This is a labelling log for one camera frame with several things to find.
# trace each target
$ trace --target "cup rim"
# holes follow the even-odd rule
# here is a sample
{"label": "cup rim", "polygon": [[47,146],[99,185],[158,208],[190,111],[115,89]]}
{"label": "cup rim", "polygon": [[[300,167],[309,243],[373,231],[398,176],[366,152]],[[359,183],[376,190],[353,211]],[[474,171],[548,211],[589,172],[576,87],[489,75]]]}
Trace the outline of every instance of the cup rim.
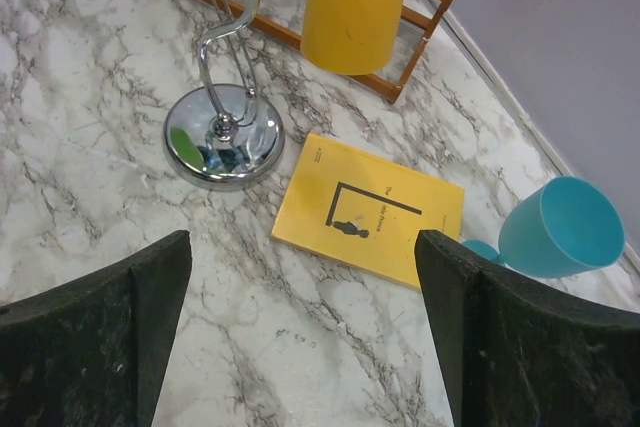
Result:
{"label": "cup rim", "polygon": [[[590,188],[591,190],[595,191],[595,193],[597,193],[600,196],[600,198],[606,203],[606,205],[615,214],[615,217],[617,219],[617,226],[616,227],[618,228],[618,230],[622,234],[621,235],[621,239],[622,240],[620,242],[619,248],[616,249],[617,250],[617,254],[616,254],[615,258],[612,261],[610,261],[608,263],[591,264],[591,263],[583,262],[582,260],[578,260],[573,255],[569,254],[569,252],[567,252],[566,249],[564,249],[560,244],[558,244],[558,242],[556,242],[556,239],[554,238],[554,236],[551,235],[551,232],[549,231],[549,227],[547,226],[547,222],[546,222],[545,217],[544,217],[544,212],[542,210],[542,201],[544,200],[544,194],[547,191],[547,188],[552,183],[558,183],[558,182],[562,182],[562,181],[566,181],[566,180],[577,181],[579,183],[582,183],[586,187]],[[624,249],[625,249],[625,245],[626,245],[626,238],[625,238],[626,235],[625,235],[625,230],[624,230],[624,224],[622,223],[622,217],[620,217],[620,212],[618,212],[618,209],[616,208],[615,205],[613,205],[613,202],[611,202],[609,197],[607,197],[600,189],[598,189],[591,182],[589,182],[587,180],[584,180],[584,179],[581,179],[580,177],[574,177],[572,175],[562,175],[562,176],[559,176],[559,177],[554,177],[549,182],[547,182],[544,185],[544,187],[542,187],[541,193],[540,193],[540,200],[538,202],[538,208],[540,209],[540,218],[542,219],[542,225],[544,226],[544,230],[547,233],[547,236],[549,237],[549,239],[551,239],[551,242],[553,242],[553,245],[555,245],[556,248],[560,252],[562,252],[563,255],[566,255],[569,259],[571,259],[576,264],[579,264],[579,265],[582,265],[582,266],[585,266],[585,267],[590,267],[592,269],[608,267],[610,265],[613,265],[620,258],[620,256],[624,253]]]}

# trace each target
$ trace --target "yellow book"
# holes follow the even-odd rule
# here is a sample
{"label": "yellow book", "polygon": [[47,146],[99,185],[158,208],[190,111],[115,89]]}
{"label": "yellow book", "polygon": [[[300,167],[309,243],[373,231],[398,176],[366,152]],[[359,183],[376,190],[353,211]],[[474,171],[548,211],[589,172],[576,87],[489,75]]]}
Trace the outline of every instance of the yellow book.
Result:
{"label": "yellow book", "polygon": [[460,235],[464,190],[310,134],[271,235],[420,288],[420,230]]}

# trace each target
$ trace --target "baseboard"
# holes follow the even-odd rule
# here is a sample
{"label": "baseboard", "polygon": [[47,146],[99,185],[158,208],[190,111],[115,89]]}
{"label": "baseboard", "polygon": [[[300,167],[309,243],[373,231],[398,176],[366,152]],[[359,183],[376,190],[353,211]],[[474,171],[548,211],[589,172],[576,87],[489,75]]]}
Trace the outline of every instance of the baseboard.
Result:
{"label": "baseboard", "polygon": [[[487,59],[478,45],[469,36],[464,27],[458,22],[456,16],[448,11],[444,14],[443,22],[440,25],[447,31],[458,47],[467,55],[469,61],[476,68],[478,73],[484,77],[487,85],[493,90],[494,94],[501,101],[503,107],[513,117],[518,126],[525,135],[536,146],[538,151],[546,157],[550,165],[560,175],[574,175],[571,168],[554,149],[551,143],[542,135],[535,126],[531,117],[526,113],[518,99],[513,95],[504,79],[493,68],[491,62]],[[632,267],[636,272],[640,273],[640,256],[627,242],[624,255],[621,262]]]}

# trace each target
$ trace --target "purple wall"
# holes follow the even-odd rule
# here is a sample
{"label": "purple wall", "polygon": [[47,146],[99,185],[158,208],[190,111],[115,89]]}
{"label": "purple wall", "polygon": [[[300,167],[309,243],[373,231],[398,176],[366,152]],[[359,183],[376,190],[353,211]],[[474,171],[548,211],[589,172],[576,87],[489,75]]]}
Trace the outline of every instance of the purple wall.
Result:
{"label": "purple wall", "polygon": [[455,0],[545,137],[640,247],[640,0]]}

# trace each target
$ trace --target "wooden drying rack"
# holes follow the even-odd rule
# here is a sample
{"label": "wooden drying rack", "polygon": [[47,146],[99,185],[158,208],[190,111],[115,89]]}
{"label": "wooden drying rack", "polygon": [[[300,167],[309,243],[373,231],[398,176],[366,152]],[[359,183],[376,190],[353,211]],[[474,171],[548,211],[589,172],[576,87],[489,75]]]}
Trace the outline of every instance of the wooden drying rack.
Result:
{"label": "wooden drying rack", "polygon": [[[210,0],[202,0],[208,4],[211,4]],[[418,59],[424,52],[424,49],[433,34],[438,22],[442,19],[442,16],[447,11],[451,2],[453,0],[439,0],[440,5],[435,11],[432,18],[425,17],[422,14],[419,14],[415,10],[412,10],[406,6],[402,7],[402,18],[415,25],[416,27],[422,30],[422,37],[420,38],[420,42],[416,46],[413,54],[409,58],[407,65],[404,68],[404,71],[400,75],[397,83],[392,83],[386,79],[383,79],[379,75],[376,74],[368,74],[368,75],[354,75],[353,79],[360,82],[362,85],[369,87],[370,89],[376,91],[384,98],[386,98],[389,102],[395,102],[400,94],[402,93],[402,89],[407,84],[413,69],[418,63]],[[222,0],[216,0],[216,3],[221,9],[224,9],[224,3]],[[238,2],[233,0],[229,0],[229,6],[231,7],[231,12],[234,16],[239,17],[244,11],[244,6]],[[251,26],[264,32],[265,34],[274,37],[280,42],[288,45],[289,47],[293,47],[294,49],[300,51],[300,34],[294,32],[287,27],[284,27],[277,22],[274,22],[270,18],[258,14],[255,19],[251,23]]]}

